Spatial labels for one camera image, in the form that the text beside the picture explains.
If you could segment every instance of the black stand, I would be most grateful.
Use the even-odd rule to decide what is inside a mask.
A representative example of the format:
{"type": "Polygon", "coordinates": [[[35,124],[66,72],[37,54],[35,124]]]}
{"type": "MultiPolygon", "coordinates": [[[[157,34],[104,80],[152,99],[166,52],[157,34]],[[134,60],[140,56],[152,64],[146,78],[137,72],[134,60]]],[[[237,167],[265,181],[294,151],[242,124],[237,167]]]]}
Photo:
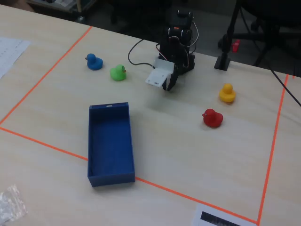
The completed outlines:
{"type": "Polygon", "coordinates": [[[226,71],[228,69],[228,66],[230,63],[230,58],[228,58],[228,53],[231,50],[235,22],[236,22],[240,7],[241,7],[240,0],[237,0],[236,4],[235,4],[234,12],[232,14],[230,26],[227,29],[227,34],[225,34],[222,38],[222,43],[221,43],[222,55],[217,58],[215,66],[214,66],[215,69],[220,69],[223,71],[226,71]]]}

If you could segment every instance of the orange tape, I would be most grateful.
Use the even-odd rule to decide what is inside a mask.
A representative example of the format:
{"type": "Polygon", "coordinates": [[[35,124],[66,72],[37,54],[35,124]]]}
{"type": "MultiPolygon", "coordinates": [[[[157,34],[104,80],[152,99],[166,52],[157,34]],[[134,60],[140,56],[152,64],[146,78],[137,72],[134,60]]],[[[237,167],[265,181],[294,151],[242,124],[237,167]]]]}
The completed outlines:
{"type": "MultiPolygon", "coordinates": [[[[287,85],[287,80],[288,80],[288,74],[285,77],[285,82],[284,82],[285,86],[287,85]]],[[[273,136],[271,151],[270,151],[270,154],[269,154],[269,164],[268,164],[267,174],[266,174],[266,177],[265,177],[265,182],[264,182],[264,187],[263,187],[263,192],[262,192],[262,197],[261,197],[261,203],[260,203],[260,208],[259,208],[258,218],[257,218],[257,223],[256,223],[258,226],[260,224],[263,205],[264,205],[264,200],[265,200],[265,195],[266,195],[266,192],[267,192],[267,189],[268,189],[269,173],[271,171],[271,165],[272,165],[272,160],[273,160],[273,154],[274,154],[274,149],[275,149],[278,125],[279,125],[279,121],[280,121],[280,115],[281,115],[281,109],[282,109],[282,105],[283,105],[284,96],[285,96],[285,89],[283,88],[281,99],[280,99],[280,104],[279,104],[279,108],[278,108],[278,114],[277,114],[275,129],[274,129],[274,136],[273,136]]]]}
{"type": "Polygon", "coordinates": [[[164,190],[164,191],[167,191],[167,192],[173,193],[173,194],[175,194],[175,195],[181,196],[181,197],[183,197],[183,198],[190,199],[190,200],[192,200],[192,201],[195,201],[195,202],[204,204],[204,205],[206,205],[206,206],[212,207],[212,208],[214,208],[214,209],[223,211],[223,212],[228,213],[228,214],[231,214],[231,215],[233,215],[233,216],[235,216],[235,217],[238,217],[238,218],[241,218],[241,219],[243,219],[243,220],[246,220],[246,221],[249,221],[249,222],[251,222],[251,223],[256,224],[256,221],[255,221],[255,220],[246,218],[246,217],[241,216],[241,215],[239,215],[239,214],[237,214],[237,213],[234,213],[234,212],[232,212],[232,211],[229,211],[229,210],[223,209],[223,208],[221,208],[221,207],[215,206],[215,205],[213,205],[213,204],[210,204],[210,203],[201,201],[201,200],[199,200],[199,199],[196,199],[196,198],[193,198],[193,197],[191,197],[191,196],[182,194],[182,193],[180,193],[180,192],[176,192],[176,191],[171,190],[171,189],[169,189],[169,188],[166,188],[166,187],[163,187],[163,186],[161,186],[161,185],[157,185],[157,184],[152,183],[152,182],[150,182],[150,181],[144,180],[144,179],[142,179],[142,178],[136,177],[136,179],[137,179],[137,180],[140,180],[140,181],[142,181],[142,182],[144,182],[144,183],[146,183],[146,184],[148,184],[148,185],[152,185],[152,186],[157,187],[157,188],[160,188],[160,189],[162,189],[162,190],[164,190]]]}
{"type": "MultiPolygon", "coordinates": [[[[71,156],[73,156],[73,157],[80,158],[80,159],[83,159],[83,160],[88,161],[88,158],[86,158],[86,157],[80,156],[80,155],[78,155],[78,154],[74,154],[74,153],[72,153],[72,152],[68,152],[68,151],[66,151],[66,150],[63,150],[63,149],[58,148],[58,147],[54,147],[54,146],[52,146],[52,145],[48,145],[48,144],[46,144],[46,143],[44,143],[44,142],[38,141],[38,140],[36,140],[36,139],[33,139],[33,138],[31,138],[31,137],[25,136],[25,135],[20,134],[20,133],[16,133],[16,132],[11,131],[11,130],[9,130],[9,129],[0,127],[0,130],[5,131],[5,132],[8,132],[8,133],[11,133],[11,134],[14,134],[14,135],[17,135],[17,136],[19,136],[19,137],[23,137],[23,138],[25,138],[25,139],[27,139],[27,140],[30,140],[30,141],[33,141],[33,142],[35,142],[35,143],[37,143],[37,144],[44,145],[44,146],[46,146],[46,147],[55,149],[55,150],[57,150],[57,151],[59,151],[59,152],[62,152],[62,153],[71,155],[71,156]]],[[[155,184],[155,183],[150,182],[150,181],[148,181],[148,180],[144,180],[144,179],[139,178],[139,177],[136,177],[136,180],[142,181],[142,182],[144,182],[144,183],[146,183],[146,184],[149,184],[149,185],[152,185],[152,186],[154,186],[154,187],[160,188],[160,189],[162,189],[162,190],[164,190],[164,191],[167,191],[167,192],[173,193],[173,194],[175,194],[175,195],[181,196],[181,197],[183,197],[183,198],[186,198],[186,199],[189,199],[189,200],[192,200],[192,201],[195,201],[195,202],[204,204],[204,205],[206,205],[206,206],[210,206],[210,207],[215,208],[215,209],[217,209],[217,210],[223,211],[223,212],[228,213],[228,214],[231,214],[231,215],[233,215],[233,216],[235,216],[235,217],[238,217],[238,218],[241,218],[241,219],[243,219],[243,220],[246,220],[246,221],[249,221],[249,222],[251,222],[251,223],[255,223],[255,224],[256,224],[256,221],[255,221],[255,220],[246,218],[246,217],[244,217],[244,216],[242,216],[242,215],[239,215],[239,214],[237,214],[237,213],[234,213],[234,212],[231,212],[231,211],[229,211],[229,210],[223,209],[223,208],[221,208],[221,207],[215,206],[215,205],[213,205],[213,204],[210,204],[210,203],[201,201],[201,200],[199,200],[199,199],[196,199],[196,198],[193,198],[193,197],[191,197],[191,196],[182,194],[182,193],[180,193],[180,192],[176,192],[176,191],[174,191],[174,190],[171,190],[171,189],[169,189],[169,188],[166,188],[166,187],[163,187],[163,186],[161,186],[161,185],[155,184]]]]}
{"type": "Polygon", "coordinates": [[[92,29],[92,27],[89,27],[88,30],[68,49],[67,52],[64,53],[64,55],[53,65],[49,71],[26,93],[26,95],[13,107],[13,109],[8,112],[8,114],[0,121],[0,125],[11,115],[11,113],[28,97],[28,95],[43,81],[44,78],[58,65],[59,62],[61,62],[62,59],[85,37],[86,34],[89,33],[89,31],[92,29]]]}
{"type": "Polygon", "coordinates": [[[40,145],[44,145],[44,146],[46,146],[46,147],[50,147],[50,148],[55,149],[55,150],[57,150],[57,151],[59,151],[59,152],[63,152],[63,153],[65,153],[65,154],[69,154],[69,155],[71,155],[71,156],[73,156],[73,157],[77,157],[77,158],[79,158],[79,159],[83,159],[83,160],[88,161],[88,158],[85,158],[85,157],[80,156],[80,155],[78,155],[78,154],[74,154],[74,153],[72,153],[72,152],[65,151],[65,150],[63,150],[63,149],[61,149],[61,148],[54,147],[54,146],[52,146],[52,145],[48,145],[48,144],[46,144],[46,143],[44,143],[44,142],[38,141],[38,140],[36,140],[36,139],[33,139],[33,138],[31,138],[31,137],[22,135],[22,134],[20,134],[20,133],[16,133],[16,132],[11,131],[11,130],[9,130],[9,129],[5,129],[5,128],[3,128],[3,127],[0,127],[0,130],[5,131],[5,132],[8,132],[8,133],[11,133],[11,134],[14,134],[14,135],[17,135],[17,136],[19,136],[19,137],[23,137],[23,138],[25,138],[25,139],[27,139],[27,140],[33,141],[33,142],[38,143],[38,144],[40,144],[40,145]]]}

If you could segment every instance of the paper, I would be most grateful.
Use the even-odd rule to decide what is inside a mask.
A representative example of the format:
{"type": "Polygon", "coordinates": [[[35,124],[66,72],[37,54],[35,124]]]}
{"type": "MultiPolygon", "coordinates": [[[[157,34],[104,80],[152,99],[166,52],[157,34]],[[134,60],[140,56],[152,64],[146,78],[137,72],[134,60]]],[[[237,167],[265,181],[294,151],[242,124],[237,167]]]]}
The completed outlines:
{"type": "Polygon", "coordinates": [[[0,78],[10,70],[29,45],[29,41],[0,37],[0,78]]]}
{"type": "Polygon", "coordinates": [[[198,204],[191,226],[256,226],[229,213],[198,204]]]}

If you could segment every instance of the plastic bag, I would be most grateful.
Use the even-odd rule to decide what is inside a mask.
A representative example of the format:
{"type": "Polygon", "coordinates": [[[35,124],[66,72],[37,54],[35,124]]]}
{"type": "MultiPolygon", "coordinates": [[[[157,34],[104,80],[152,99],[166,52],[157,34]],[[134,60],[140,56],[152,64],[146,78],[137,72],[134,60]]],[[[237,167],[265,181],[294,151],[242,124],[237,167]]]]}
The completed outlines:
{"type": "Polygon", "coordinates": [[[6,191],[0,193],[0,225],[17,220],[26,213],[26,207],[16,185],[10,186],[6,191]]]}

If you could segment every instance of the blue plastic tray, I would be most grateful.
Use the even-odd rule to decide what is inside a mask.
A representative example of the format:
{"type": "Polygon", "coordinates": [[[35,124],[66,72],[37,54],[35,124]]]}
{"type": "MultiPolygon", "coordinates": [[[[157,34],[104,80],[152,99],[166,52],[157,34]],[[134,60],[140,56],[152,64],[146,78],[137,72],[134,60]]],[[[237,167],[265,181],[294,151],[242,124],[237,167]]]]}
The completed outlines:
{"type": "Polygon", "coordinates": [[[135,181],[128,103],[90,106],[88,178],[92,187],[135,181]]]}

